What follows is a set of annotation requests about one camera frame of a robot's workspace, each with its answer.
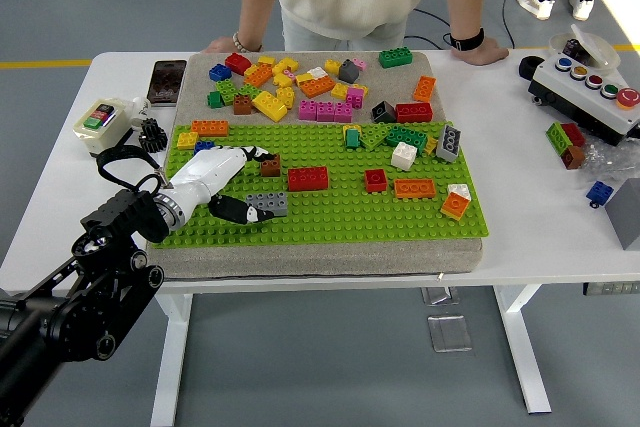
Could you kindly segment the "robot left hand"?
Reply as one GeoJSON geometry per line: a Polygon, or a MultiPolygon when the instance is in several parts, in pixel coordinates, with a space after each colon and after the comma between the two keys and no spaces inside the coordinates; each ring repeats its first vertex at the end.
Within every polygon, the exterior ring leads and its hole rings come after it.
{"type": "Polygon", "coordinates": [[[263,162],[274,157],[256,146],[218,146],[199,151],[171,178],[170,187],[160,189],[154,197],[169,230],[183,227],[201,204],[206,204],[214,217],[237,224],[272,219],[273,212],[257,209],[220,191],[248,161],[263,162]]]}

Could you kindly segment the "person's left hand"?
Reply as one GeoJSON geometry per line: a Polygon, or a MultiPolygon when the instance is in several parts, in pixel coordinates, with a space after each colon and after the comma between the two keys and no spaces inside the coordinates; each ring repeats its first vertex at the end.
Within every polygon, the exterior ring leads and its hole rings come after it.
{"type": "Polygon", "coordinates": [[[450,50],[453,57],[474,66],[489,65],[509,56],[509,49],[502,47],[494,38],[485,38],[483,43],[472,50],[450,50]]]}

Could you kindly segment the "person's right hand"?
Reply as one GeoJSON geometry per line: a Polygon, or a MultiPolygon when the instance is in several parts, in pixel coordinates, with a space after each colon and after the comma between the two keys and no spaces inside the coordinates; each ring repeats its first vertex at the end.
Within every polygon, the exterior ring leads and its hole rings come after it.
{"type": "Polygon", "coordinates": [[[239,50],[235,45],[232,37],[219,37],[209,43],[204,49],[201,50],[202,53],[238,53],[239,50]]]}

